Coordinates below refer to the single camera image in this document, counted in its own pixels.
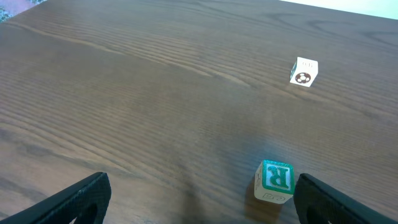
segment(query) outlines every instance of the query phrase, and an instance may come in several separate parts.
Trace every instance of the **block face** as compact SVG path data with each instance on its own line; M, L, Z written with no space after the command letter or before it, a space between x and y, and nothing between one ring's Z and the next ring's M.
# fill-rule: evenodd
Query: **block face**
M293 166L283 162L263 161L262 186L285 194L294 193Z
M310 87L317 75L317 61L298 57L290 73L290 82Z
M258 199L265 200L266 202L282 204L282 203L285 203L286 201L288 201L292 197L293 197L293 195L291 195L291 194L285 194L285 193L280 193L280 192L275 192L273 190L265 189L265 191L261 195L261 198L258 198Z
M262 161L254 174L254 196L281 204L293 197L293 193L293 167L283 162Z
M262 187L262 163L257 168L256 173L254 174L254 196L257 199L261 199L264 188Z

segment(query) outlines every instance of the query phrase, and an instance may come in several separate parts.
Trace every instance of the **floor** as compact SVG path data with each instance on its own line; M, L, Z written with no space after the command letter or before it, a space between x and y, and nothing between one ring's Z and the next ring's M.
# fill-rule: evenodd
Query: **floor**
M15 16L46 0L0 0L0 22ZM282 0L310 6L325 7L346 12L398 19L396 0Z

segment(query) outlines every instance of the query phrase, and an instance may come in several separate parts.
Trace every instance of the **wood grain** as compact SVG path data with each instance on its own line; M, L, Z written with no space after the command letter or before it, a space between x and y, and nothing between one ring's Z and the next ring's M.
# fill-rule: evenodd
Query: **wood grain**
M0 25L0 218L105 171L105 223L298 223L252 196L270 159L398 220L397 27L265 0L23 12Z

